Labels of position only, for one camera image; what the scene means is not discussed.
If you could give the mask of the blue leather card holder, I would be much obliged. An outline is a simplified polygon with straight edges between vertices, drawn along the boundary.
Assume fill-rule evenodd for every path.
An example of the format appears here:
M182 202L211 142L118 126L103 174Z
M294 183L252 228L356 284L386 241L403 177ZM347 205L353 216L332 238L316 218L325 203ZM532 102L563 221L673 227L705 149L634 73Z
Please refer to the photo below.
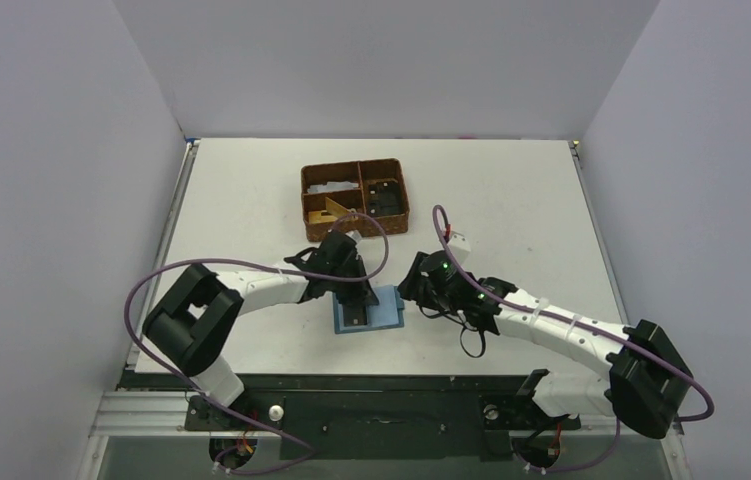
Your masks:
M363 328L344 329L340 325L341 304L336 295L332 296L334 332L339 334L363 333L404 327L404 300L395 285L383 285L376 287L374 293L378 304L367 306L369 325Z

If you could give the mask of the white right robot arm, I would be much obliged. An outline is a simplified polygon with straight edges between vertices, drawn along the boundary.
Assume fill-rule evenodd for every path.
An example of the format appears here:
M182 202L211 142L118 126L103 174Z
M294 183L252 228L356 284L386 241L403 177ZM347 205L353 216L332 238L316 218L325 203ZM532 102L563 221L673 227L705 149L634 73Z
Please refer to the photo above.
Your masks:
M398 287L423 309L461 314L480 334L539 345L586 367L589 379L545 373L531 393L548 417L603 415L652 439L666 436L692 373L666 332L583 317L496 277L461 273L444 251L416 255Z

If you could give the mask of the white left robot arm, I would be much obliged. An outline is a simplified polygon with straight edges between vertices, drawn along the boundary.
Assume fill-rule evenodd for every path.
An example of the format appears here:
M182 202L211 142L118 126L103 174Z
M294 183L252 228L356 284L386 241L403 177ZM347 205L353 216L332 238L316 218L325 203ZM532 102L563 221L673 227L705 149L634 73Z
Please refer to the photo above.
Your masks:
M357 231L333 230L317 247L262 270L217 274L199 262L187 267L142 324L149 340L174 367L220 405L245 391L222 357L236 319L276 305L301 304L330 292L354 308L379 303L366 278Z

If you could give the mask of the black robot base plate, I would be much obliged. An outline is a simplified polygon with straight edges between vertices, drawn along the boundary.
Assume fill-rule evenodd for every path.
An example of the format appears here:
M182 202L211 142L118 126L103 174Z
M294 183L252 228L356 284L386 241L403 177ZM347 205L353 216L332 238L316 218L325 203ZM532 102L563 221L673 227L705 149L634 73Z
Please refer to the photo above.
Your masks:
M549 417L532 401L529 375L245 374L232 409L290 434L284 440L219 411L171 374L126 371L127 390L175 391L187 408L180 427L208 433L209 453L230 467L254 466L272 443L283 460L428 460L511 457L521 439L544 448L579 418Z

